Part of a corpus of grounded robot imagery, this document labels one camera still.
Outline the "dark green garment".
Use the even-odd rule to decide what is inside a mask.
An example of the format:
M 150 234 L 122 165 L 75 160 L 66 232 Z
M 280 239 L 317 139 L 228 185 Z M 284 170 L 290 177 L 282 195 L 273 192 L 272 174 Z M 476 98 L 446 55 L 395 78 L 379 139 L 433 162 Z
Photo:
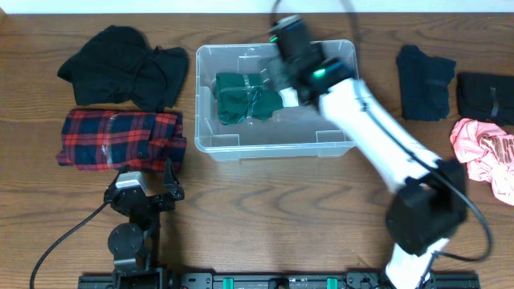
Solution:
M 279 93 L 267 89 L 260 74 L 219 72 L 214 97 L 223 125 L 239 124 L 246 118 L 268 120 L 284 107 Z

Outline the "dark navy garment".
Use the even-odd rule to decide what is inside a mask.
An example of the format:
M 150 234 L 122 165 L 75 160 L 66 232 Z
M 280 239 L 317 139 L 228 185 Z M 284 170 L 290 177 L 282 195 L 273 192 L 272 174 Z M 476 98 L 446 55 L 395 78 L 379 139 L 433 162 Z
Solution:
M 402 117 L 405 120 L 439 121 L 450 111 L 448 85 L 456 62 L 429 56 L 415 45 L 404 45 L 396 58 Z

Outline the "black taped garment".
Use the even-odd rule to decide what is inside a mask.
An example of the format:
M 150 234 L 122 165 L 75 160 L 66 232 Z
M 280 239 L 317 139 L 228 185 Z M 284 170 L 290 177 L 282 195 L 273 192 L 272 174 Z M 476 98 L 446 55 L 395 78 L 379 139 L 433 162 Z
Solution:
M 499 126 L 513 125 L 513 77 L 475 72 L 457 75 L 459 114 Z

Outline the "pink shirt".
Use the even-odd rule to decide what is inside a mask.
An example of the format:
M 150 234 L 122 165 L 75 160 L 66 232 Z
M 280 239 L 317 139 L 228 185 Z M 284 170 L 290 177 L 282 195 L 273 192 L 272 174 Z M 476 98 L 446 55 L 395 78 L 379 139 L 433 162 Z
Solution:
M 450 142 L 473 181 L 491 184 L 493 195 L 513 205 L 513 135 L 493 123 L 463 118 L 455 123 Z

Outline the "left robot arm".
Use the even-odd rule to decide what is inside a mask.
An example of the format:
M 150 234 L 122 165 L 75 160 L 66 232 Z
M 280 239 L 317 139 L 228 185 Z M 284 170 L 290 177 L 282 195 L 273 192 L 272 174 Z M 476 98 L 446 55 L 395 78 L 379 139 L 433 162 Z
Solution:
M 157 261 L 162 212 L 175 209 L 185 197 L 171 159 L 165 161 L 162 179 L 165 192 L 149 196 L 141 172 L 124 169 L 106 189 L 104 201 L 117 213 L 128 217 L 108 237 L 113 255 L 114 288 L 174 288 L 173 274 Z

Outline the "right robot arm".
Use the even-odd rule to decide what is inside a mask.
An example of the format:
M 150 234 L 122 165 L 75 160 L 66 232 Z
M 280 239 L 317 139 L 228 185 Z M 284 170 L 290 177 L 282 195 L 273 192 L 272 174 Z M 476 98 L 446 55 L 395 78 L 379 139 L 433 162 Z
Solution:
M 343 130 L 374 166 L 394 199 L 385 216 L 394 251 L 385 276 L 394 288 L 420 288 L 430 266 L 467 217 L 464 171 L 415 140 L 377 102 L 365 82 L 314 43 L 298 15 L 271 23 L 288 107 L 312 107 Z

